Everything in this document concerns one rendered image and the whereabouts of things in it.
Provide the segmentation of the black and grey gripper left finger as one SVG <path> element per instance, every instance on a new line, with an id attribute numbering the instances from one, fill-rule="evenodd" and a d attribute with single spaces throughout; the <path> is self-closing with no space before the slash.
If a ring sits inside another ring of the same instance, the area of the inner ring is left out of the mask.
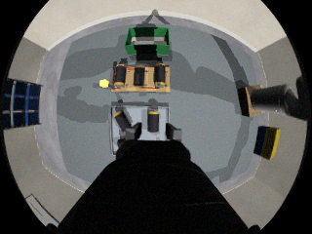
<path id="1" fill-rule="evenodd" d="M 141 125 L 142 123 L 137 122 L 132 127 L 126 128 L 126 140 L 139 139 L 141 136 Z"/>

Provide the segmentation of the green open-top box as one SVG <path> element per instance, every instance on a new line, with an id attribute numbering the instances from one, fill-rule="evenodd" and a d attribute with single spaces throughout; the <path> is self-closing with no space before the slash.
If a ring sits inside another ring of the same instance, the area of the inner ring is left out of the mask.
<path id="1" fill-rule="evenodd" d="M 128 56 L 129 55 L 167 56 L 170 48 L 169 28 L 153 27 L 153 26 L 131 27 L 128 30 L 124 47 L 128 53 Z"/>

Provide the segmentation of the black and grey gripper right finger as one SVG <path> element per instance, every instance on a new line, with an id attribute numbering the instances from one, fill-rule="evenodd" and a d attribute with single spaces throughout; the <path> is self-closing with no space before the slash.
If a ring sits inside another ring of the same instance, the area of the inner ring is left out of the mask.
<path id="1" fill-rule="evenodd" d="M 177 140 L 181 142 L 182 129 L 177 129 L 170 123 L 166 123 L 166 137 L 169 140 Z"/>

